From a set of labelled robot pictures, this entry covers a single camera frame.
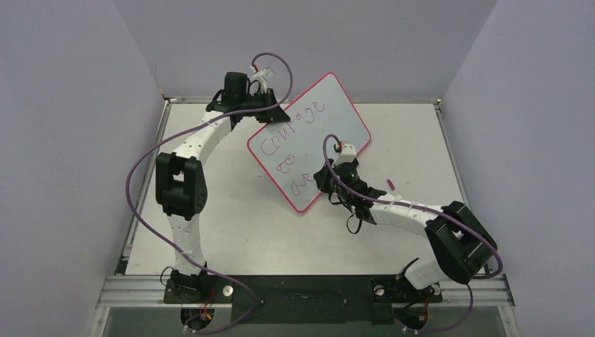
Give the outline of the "pink framed whiteboard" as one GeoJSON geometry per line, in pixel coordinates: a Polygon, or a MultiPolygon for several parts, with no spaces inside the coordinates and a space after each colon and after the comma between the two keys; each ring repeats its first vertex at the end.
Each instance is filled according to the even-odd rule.
{"type": "Polygon", "coordinates": [[[370,131],[337,75],[329,72],[285,107],[290,121],[269,124],[247,141],[248,151],[298,213],[304,213],[319,196],[314,174],[331,153],[328,134],[365,148],[370,131]]]}

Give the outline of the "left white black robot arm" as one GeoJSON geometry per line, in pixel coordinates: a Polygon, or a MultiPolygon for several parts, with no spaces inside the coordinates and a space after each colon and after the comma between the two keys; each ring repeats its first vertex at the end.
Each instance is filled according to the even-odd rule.
{"type": "Polygon", "coordinates": [[[290,120],[267,85],[272,75],[269,67],[256,70],[252,76],[228,72],[223,89],[206,106],[201,119],[204,127],[172,152],[162,152],[156,158],[156,201],[167,216],[173,243],[178,247],[167,286],[171,293],[191,302],[203,301],[210,295],[199,229],[199,214],[208,198],[203,165],[242,120],[242,110],[263,124],[290,120]]]}

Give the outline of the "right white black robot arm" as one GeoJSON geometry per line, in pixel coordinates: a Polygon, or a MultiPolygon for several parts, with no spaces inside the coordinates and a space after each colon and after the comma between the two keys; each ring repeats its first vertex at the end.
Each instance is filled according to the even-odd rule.
{"type": "Polygon", "coordinates": [[[387,225],[426,239],[432,249],[428,258],[414,258],[396,276],[400,297],[412,300],[435,294],[439,282],[468,284],[493,258],[497,245],[466,204],[446,206],[413,204],[360,179],[358,161],[342,163],[333,172],[324,166],[314,174],[317,188],[337,205],[345,207],[358,223],[387,225]]]}

